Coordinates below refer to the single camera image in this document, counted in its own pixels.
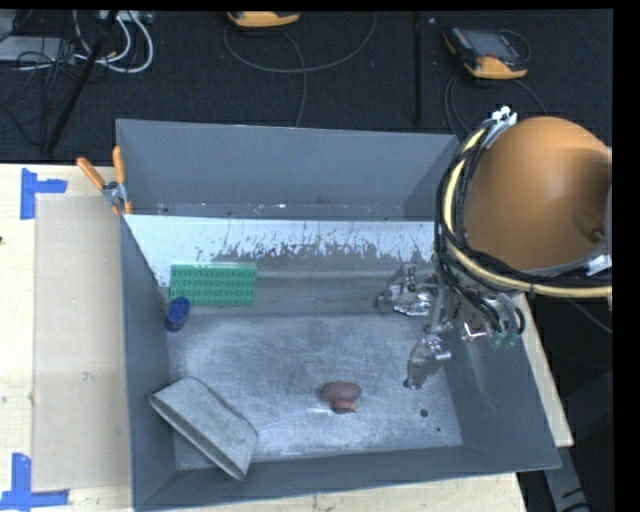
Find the white cable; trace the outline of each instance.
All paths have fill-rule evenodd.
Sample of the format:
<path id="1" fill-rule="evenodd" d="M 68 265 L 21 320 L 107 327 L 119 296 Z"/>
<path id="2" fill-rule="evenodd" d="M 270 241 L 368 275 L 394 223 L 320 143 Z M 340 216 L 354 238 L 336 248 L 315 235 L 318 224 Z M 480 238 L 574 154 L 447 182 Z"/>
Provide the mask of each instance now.
<path id="1" fill-rule="evenodd" d="M 138 19 L 137 16 L 132 15 L 131 17 L 133 18 L 134 23 L 138 25 L 138 28 L 140 29 L 140 31 L 144 34 L 145 40 L 147 41 L 147 49 L 149 54 L 147 55 L 147 59 L 145 60 L 145 62 L 141 66 L 138 66 L 137 68 L 119 68 L 117 66 L 112 66 L 108 62 L 97 62 L 97 64 L 106 66 L 110 70 L 117 71 L 118 73 L 140 73 L 141 71 L 144 71 L 151 65 L 151 62 L 153 61 L 153 41 L 151 39 L 151 34 L 149 34 L 149 31 L 146 29 L 146 27 L 142 24 L 142 22 Z"/>
<path id="2" fill-rule="evenodd" d="M 110 62 L 117 62 L 120 59 L 123 59 L 124 57 L 127 56 L 127 54 L 129 53 L 129 51 L 131 50 L 131 34 L 129 34 L 129 30 L 127 29 L 127 27 L 125 26 L 124 22 L 120 19 L 120 16 L 118 16 L 116 18 L 116 21 L 120 24 L 120 26 L 122 27 L 122 31 L 124 32 L 124 35 L 127 39 L 127 44 L 124 48 L 124 50 L 122 50 L 122 52 L 119 55 L 116 55 L 115 57 L 101 57 L 100 59 L 96 59 L 96 63 L 100 64 L 100 63 L 110 63 Z M 77 23 L 74 23 L 75 27 L 77 28 L 76 33 L 79 34 L 80 29 L 78 27 Z M 82 39 L 82 36 L 80 35 L 80 41 L 82 42 L 82 45 L 84 46 L 86 43 L 84 41 L 84 39 Z M 81 55 L 79 53 L 74 54 L 74 57 L 78 58 L 78 59 L 82 59 L 82 60 L 87 60 L 89 57 L 87 55 Z"/>
<path id="3" fill-rule="evenodd" d="M 83 39 L 82 37 L 82 33 L 80 32 L 80 26 L 77 22 L 78 17 L 77 17 L 77 11 L 74 10 L 73 11 L 73 19 L 74 19 L 74 28 L 76 31 L 76 34 L 78 35 L 78 38 L 80 39 L 80 42 L 82 43 L 82 46 L 88 51 L 90 52 L 91 49 L 89 47 L 89 45 L 87 44 L 87 42 Z M 122 27 L 122 30 L 124 31 L 126 38 L 127 38 L 127 45 L 126 48 L 122 51 L 122 53 L 120 53 L 119 55 L 113 57 L 113 58 L 108 58 L 108 57 L 101 57 L 99 59 L 96 60 L 96 64 L 100 64 L 101 66 L 105 66 L 108 69 L 112 70 L 112 71 L 116 71 L 118 73 L 140 73 L 141 71 L 144 71 L 145 69 L 147 69 L 150 65 L 151 62 L 153 61 L 153 41 L 151 39 L 151 34 L 149 34 L 149 31 L 146 29 L 146 27 L 142 24 L 142 22 L 139 20 L 138 16 L 135 14 L 131 14 L 131 18 L 133 19 L 134 23 L 138 26 L 138 28 L 140 29 L 140 31 L 143 33 L 145 40 L 147 42 L 147 47 L 148 47 L 148 55 L 147 55 L 147 59 L 145 60 L 145 62 L 141 65 L 138 66 L 136 68 L 126 68 L 126 67 L 118 67 L 118 66 L 114 66 L 112 63 L 116 62 L 122 58 L 124 58 L 130 51 L 131 51 L 131 35 L 129 34 L 129 30 L 126 28 L 124 22 L 122 21 L 120 15 L 118 15 L 116 17 L 116 20 L 118 21 L 118 23 L 120 24 L 120 26 Z M 86 55 L 80 55 L 80 54 L 75 54 L 75 57 L 80 58 L 80 59 L 88 59 L 88 56 Z"/>

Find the cable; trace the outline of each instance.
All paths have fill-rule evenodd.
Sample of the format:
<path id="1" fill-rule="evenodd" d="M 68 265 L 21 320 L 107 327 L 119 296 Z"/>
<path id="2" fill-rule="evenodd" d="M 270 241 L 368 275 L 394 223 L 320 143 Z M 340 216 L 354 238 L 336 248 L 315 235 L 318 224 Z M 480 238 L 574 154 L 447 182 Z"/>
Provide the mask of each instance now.
<path id="1" fill-rule="evenodd" d="M 146 60 L 144 61 L 143 64 L 137 67 L 130 67 L 130 66 L 120 67 L 120 66 L 113 65 L 113 62 L 117 62 L 119 60 L 122 60 L 124 57 L 126 57 L 131 51 L 131 47 L 132 47 L 131 34 L 129 33 L 129 29 L 126 27 L 125 23 L 122 21 L 120 14 L 118 14 L 118 16 L 116 17 L 116 21 L 118 21 L 118 24 L 122 28 L 123 33 L 125 34 L 125 37 L 127 39 L 125 49 L 122 52 L 120 52 L 120 54 L 117 54 L 116 56 L 111 57 L 109 55 L 106 55 L 98 58 L 96 60 L 96 64 L 104 66 L 107 69 L 111 71 L 115 71 L 117 73 L 134 74 L 134 73 L 140 73 L 142 71 L 145 71 L 151 65 L 151 63 L 153 62 L 154 47 L 153 47 L 153 40 L 151 38 L 151 34 L 147 30 L 147 28 L 144 26 L 144 24 L 140 21 L 139 17 L 131 13 L 131 11 L 127 11 L 127 12 L 129 13 L 129 17 L 133 20 L 133 22 L 136 24 L 136 26 L 144 36 L 144 40 L 147 44 Z M 80 30 L 80 23 L 78 22 L 78 11 L 74 9 L 72 11 L 72 16 L 73 16 L 74 30 L 76 32 L 76 35 L 78 36 L 80 43 L 82 44 L 84 49 L 87 52 L 90 52 L 89 44 L 84 40 L 82 36 L 82 32 Z M 75 57 L 83 60 L 87 60 L 89 58 L 87 55 L 82 55 L 77 53 L 75 54 Z"/>
<path id="2" fill-rule="evenodd" d="M 300 67 L 304 69 L 304 57 L 302 56 L 302 52 L 300 51 L 300 48 L 298 47 L 296 42 L 293 40 L 293 38 L 289 34 L 287 34 L 286 32 L 283 32 L 283 34 L 289 40 L 289 42 L 293 45 L 293 48 L 295 49 L 296 53 L 298 54 L 298 58 L 300 59 Z M 304 103 L 305 103 L 306 97 L 307 97 L 307 73 L 304 72 L 302 73 L 302 98 L 300 100 L 300 107 L 298 109 L 298 117 L 296 118 L 296 123 L 294 125 L 296 128 L 300 126 L 300 120 L 302 119 L 302 112 L 304 110 Z"/>
<path id="3" fill-rule="evenodd" d="M 525 83 L 520 80 L 520 79 L 516 79 L 514 80 L 514 83 L 516 83 L 517 85 L 519 85 L 520 87 L 522 87 L 525 91 L 527 91 L 529 94 L 531 94 L 531 96 L 533 96 L 533 99 L 536 100 L 536 102 L 538 103 L 538 105 L 540 105 L 540 108 L 542 109 L 542 112 L 546 115 L 547 114 L 547 107 L 544 106 L 544 104 L 542 103 L 542 100 L 538 97 L 537 94 L 535 94 L 531 88 L 528 85 L 525 85 Z"/>
<path id="4" fill-rule="evenodd" d="M 303 67 L 303 68 L 293 68 L 293 69 L 269 68 L 269 67 L 265 67 L 265 66 L 260 66 L 259 64 L 254 64 L 253 62 L 250 62 L 250 61 L 244 59 L 243 57 L 241 57 L 240 55 L 238 55 L 231 48 L 231 45 L 229 44 L 229 40 L 228 40 L 228 37 L 227 37 L 227 34 L 229 32 L 229 25 L 225 25 L 222 35 L 223 35 L 224 45 L 227 48 L 227 50 L 229 51 L 229 53 L 231 55 L 233 55 L 236 59 L 238 59 L 240 62 L 242 62 L 243 64 L 246 64 L 247 66 L 250 66 L 250 67 L 252 67 L 254 69 L 259 69 L 261 71 L 270 71 L 271 73 L 309 73 L 309 72 L 312 72 L 312 71 L 320 71 L 320 70 L 323 70 L 323 69 L 329 69 L 331 67 L 334 67 L 334 66 L 337 66 L 339 64 L 342 64 L 343 62 L 346 62 L 349 59 L 351 59 L 353 56 L 355 56 L 369 42 L 369 39 L 371 39 L 371 35 L 373 34 L 373 31 L 376 28 L 377 18 L 378 18 L 378 13 L 376 11 L 374 11 L 373 20 L 371 22 L 371 28 L 369 29 L 369 33 L 364 38 L 362 43 L 360 43 L 360 45 L 355 50 L 353 50 L 349 55 L 347 55 L 346 57 L 343 57 L 343 58 L 341 58 L 341 59 L 339 59 L 337 61 L 330 62 L 328 64 L 323 64 L 321 66 L 313 66 L 313 67 L 309 67 L 309 68 L 305 68 L 305 67 Z"/>
<path id="5" fill-rule="evenodd" d="M 482 135 L 486 135 L 486 133 L 481 132 L 477 134 L 478 138 Z M 469 148 L 471 145 L 471 142 L 469 142 L 467 143 L 466 147 Z M 453 167 L 453 169 L 450 170 L 442 180 L 442 182 L 446 180 L 448 181 L 444 188 L 442 201 L 439 202 L 439 204 L 441 204 L 442 207 L 442 220 L 444 221 L 443 228 L 445 229 L 445 234 L 452 241 L 455 240 L 454 233 L 456 232 L 456 229 L 453 226 L 452 206 L 455 196 L 455 190 L 467 159 L 468 157 L 463 157 L 462 159 L 460 159 L 458 163 Z M 611 286 L 600 286 L 599 284 L 598 286 L 594 287 L 561 287 L 540 284 L 539 282 L 535 282 L 534 280 L 515 279 L 512 277 L 508 277 L 508 274 L 505 275 L 504 273 L 494 273 L 493 271 L 488 269 L 488 265 L 478 265 L 467 254 L 465 254 L 465 252 L 463 252 L 463 250 L 461 249 L 461 245 L 456 246 L 454 244 L 451 249 L 456 259 L 474 276 L 486 280 L 487 282 L 494 285 L 506 287 L 508 289 L 532 293 L 537 292 L 542 295 L 551 295 L 563 298 L 606 297 L 611 295 L 613 292 L 613 288 Z"/>
<path id="6" fill-rule="evenodd" d="M 82 37 L 82 34 L 80 32 L 80 24 L 78 23 L 78 15 L 77 15 L 77 11 L 74 10 L 73 11 L 73 21 L 74 21 L 74 29 L 76 34 L 78 35 L 78 38 L 80 40 L 80 43 L 82 44 L 82 46 L 88 51 L 91 52 L 91 49 L 89 48 L 89 45 L 87 44 L 87 42 L 84 40 L 84 38 Z M 122 50 L 122 52 L 120 52 L 120 54 L 116 54 L 114 57 L 110 57 L 109 55 L 106 55 L 100 59 L 96 59 L 96 62 L 103 62 L 105 64 L 109 64 L 111 62 L 117 62 L 121 59 L 123 59 L 124 57 L 126 57 L 129 53 L 129 50 L 131 50 L 131 34 L 129 33 L 129 30 L 127 29 L 126 25 L 124 24 L 124 22 L 122 21 L 122 19 L 118 16 L 116 18 L 116 21 L 118 22 L 118 24 L 120 25 L 120 28 L 122 29 L 122 32 L 124 33 L 125 39 L 127 40 L 126 44 L 125 44 L 125 48 L 124 50 Z M 82 59 L 82 60 L 87 60 L 89 57 L 87 55 L 81 55 L 76 53 L 75 57 L 78 59 Z"/>
<path id="7" fill-rule="evenodd" d="M 606 326 L 605 324 L 603 324 L 600 320 L 598 320 L 595 316 L 593 316 L 591 313 L 589 313 L 589 311 L 587 311 L 582 305 L 578 304 L 577 302 L 573 301 L 573 300 L 569 300 L 566 299 L 567 302 L 569 302 L 570 304 L 573 304 L 576 308 L 578 308 L 578 310 L 580 312 L 582 312 L 582 314 L 584 316 L 586 316 L 589 320 L 591 320 L 594 324 L 596 324 L 598 327 L 600 327 L 602 330 L 608 332 L 609 334 L 611 334 L 611 336 L 613 336 L 613 329 L 610 329 L 608 326 Z"/>

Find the black cable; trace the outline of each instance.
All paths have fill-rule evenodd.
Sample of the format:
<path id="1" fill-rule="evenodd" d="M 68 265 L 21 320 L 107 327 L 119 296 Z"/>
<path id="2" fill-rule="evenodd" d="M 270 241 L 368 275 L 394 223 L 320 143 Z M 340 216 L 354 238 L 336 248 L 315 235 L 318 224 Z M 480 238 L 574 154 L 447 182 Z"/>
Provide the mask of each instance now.
<path id="1" fill-rule="evenodd" d="M 482 123 L 479 129 L 481 129 L 483 126 L 488 126 L 488 124 L 486 123 L 487 121 Z M 451 169 L 453 169 L 459 164 L 462 158 L 465 158 L 464 167 L 462 169 L 460 177 L 458 178 L 458 182 L 456 183 L 456 190 L 455 190 L 456 196 L 454 198 L 454 212 L 452 213 L 452 223 L 453 223 L 452 230 L 449 230 L 449 228 L 446 225 L 444 225 L 441 221 L 438 221 L 438 223 L 441 225 L 442 232 L 440 236 L 442 237 L 442 240 L 445 242 L 450 241 L 458 250 L 463 252 L 472 260 L 475 260 L 479 264 L 490 269 L 492 273 L 510 275 L 515 279 L 518 279 L 520 281 L 523 281 L 532 285 L 552 284 L 557 287 L 567 287 L 567 288 L 591 288 L 591 287 L 602 286 L 603 282 L 600 278 L 595 279 L 595 278 L 590 278 L 586 276 L 578 279 L 575 277 L 566 278 L 563 275 L 537 276 L 537 275 L 521 272 L 507 265 L 506 263 L 499 260 L 498 258 L 490 256 L 489 254 L 486 254 L 484 252 L 476 251 L 472 249 L 466 243 L 466 237 L 463 229 L 463 205 L 466 200 L 466 187 L 469 181 L 471 180 L 473 173 L 475 172 L 475 169 L 477 167 L 477 163 L 479 162 L 480 157 L 482 156 L 482 153 L 483 153 L 482 145 L 487 134 L 488 134 L 488 131 L 487 133 L 484 134 L 483 137 L 481 137 L 476 142 L 476 144 L 472 148 L 469 149 L 467 153 L 465 153 L 465 155 L 458 155 L 458 158 L 454 159 L 454 163 L 451 165 Z M 466 140 L 468 141 L 472 136 L 473 135 L 469 135 Z M 446 173 L 445 176 L 443 176 L 443 179 L 441 180 L 441 184 L 445 182 L 448 183 L 449 177 L 450 177 L 450 172 Z M 443 197 L 444 197 L 443 193 L 440 192 L 440 195 L 438 196 L 437 204 L 440 204 L 440 205 L 442 204 Z M 483 280 L 481 278 L 477 278 L 476 280 L 482 283 L 484 286 L 487 286 L 491 289 L 495 289 L 495 287 L 487 283 L 486 280 Z"/>
<path id="2" fill-rule="evenodd" d="M 591 320 L 594 324 L 596 324 L 603 331 L 611 334 L 613 336 L 613 329 L 610 329 L 607 325 L 603 324 L 600 320 L 598 320 L 595 316 L 589 313 L 584 307 L 571 299 L 565 299 L 568 303 L 573 304 L 578 311 L 580 311 L 584 316 L 586 316 L 589 320 Z"/>
<path id="3" fill-rule="evenodd" d="M 250 66 L 250 67 L 252 67 L 254 69 L 259 69 L 261 71 L 270 71 L 272 73 L 309 73 L 309 72 L 312 72 L 312 71 L 320 71 L 320 70 L 323 70 L 323 69 L 332 68 L 334 66 L 342 64 L 343 62 L 348 61 L 353 56 L 355 56 L 369 42 L 369 39 L 371 39 L 371 35 L 373 34 L 374 29 L 376 28 L 377 17 L 378 17 L 378 13 L 376 11 L 374 11 L 374 13 L 373 13 L 373 21 L 371 22 L 371 28 L 369 29 L 369 33 L 364 38 L 362 43 L 360 43 L 360 45 L 355 50 L 353 50 L 351 53 L 349 53 L 346 57 L 343 57 L 343 58 L 341 58 L 341 59 L 339 59 L 337 61 L 334 61 L 334 62 L 330 62 L 328 64 L 323 64 L 321 66 L 313 66 L 313 67 L 309 67 L 309 68 L 304 68 L 304 67 L 303 68 L 292 68 L 292 69 L 287 69 L 287 68 L 269 68 L 269 67 L 265 67 L 265 66 L 260 66 L 259 64 L 254 64 L 253 62 L 250 62 L 250 61 L 244 59 L 243 57 L 241 57 L 240 55 L 238 55 L 231 48 L 231 45 L 229 44 L 228 37 L 227 37 L 227 34 L 229 32 L 229 25 L 225 25 L 222 36 L 223 36 L 224 45 L 227 48 L 227 50 L 229 51 L 229 53 L 231 55 L 233 55 L 236 59 L 238 59 L 240 62 L 242 62 L 243 64 L 246 64 L 247 66 Z"/>
<path id="4" fill-rule="evenodd" d="M 300 48 L 298 47 L 296 42 L 293 40 L 293 38 L 289 34 L 287 34 L 286 32 L 283 32 L 283 34 L 289 40 L 289 42 L 293 45 L 293 48 L 295 49 L 296 53 L 298 54 L 298 58 L 300 59 L 300 68 L 304 69 L 304 57 L 302 56 L 302 52 L 300 51 Z M 307 98 L 307 73 L 304 72 L 302 73 L 302 98 L 300 99 L 298 116 L 296 117 L 296 123 L 294 125 L 296 128 L 300 126 L 300 120 L 302 119 L 302 112 L 304 111 L 304 103 L 306 101 L 306 98 Z"/>
<path id="5" fill-rule="evenodd" d="M 536 101 L 536 103 L 540 106 L 540 109 L 542 110 L 542 113 L 547 115 L 547 107 L 544 106 L 544 103 L 542 103 L 542 100 L 538 97 L 538 95 L 536 93 L 534 93 L 531 88 L 526 85 L 521 79 L 516 79 L 513 80 L 513 82 L 515 82 L 517 85 L 519 85 L 520 87 L 522 87 L 525 91 L 527 91 L 529 94 L 531 94 L 531 96 L 533 96 L 533 99 Z"/>

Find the green block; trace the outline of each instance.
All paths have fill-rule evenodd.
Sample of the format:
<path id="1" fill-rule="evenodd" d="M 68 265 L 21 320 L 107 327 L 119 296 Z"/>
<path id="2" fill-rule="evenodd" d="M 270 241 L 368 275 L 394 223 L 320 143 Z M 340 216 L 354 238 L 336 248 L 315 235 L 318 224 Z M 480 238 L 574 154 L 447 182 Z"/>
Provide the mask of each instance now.
<path id="1" fill-rule="evenodd" d="M 255 263 L 171 265 L 169 300 L 186 297 L 193 306 L 249 306 L 257 276 Z"/>

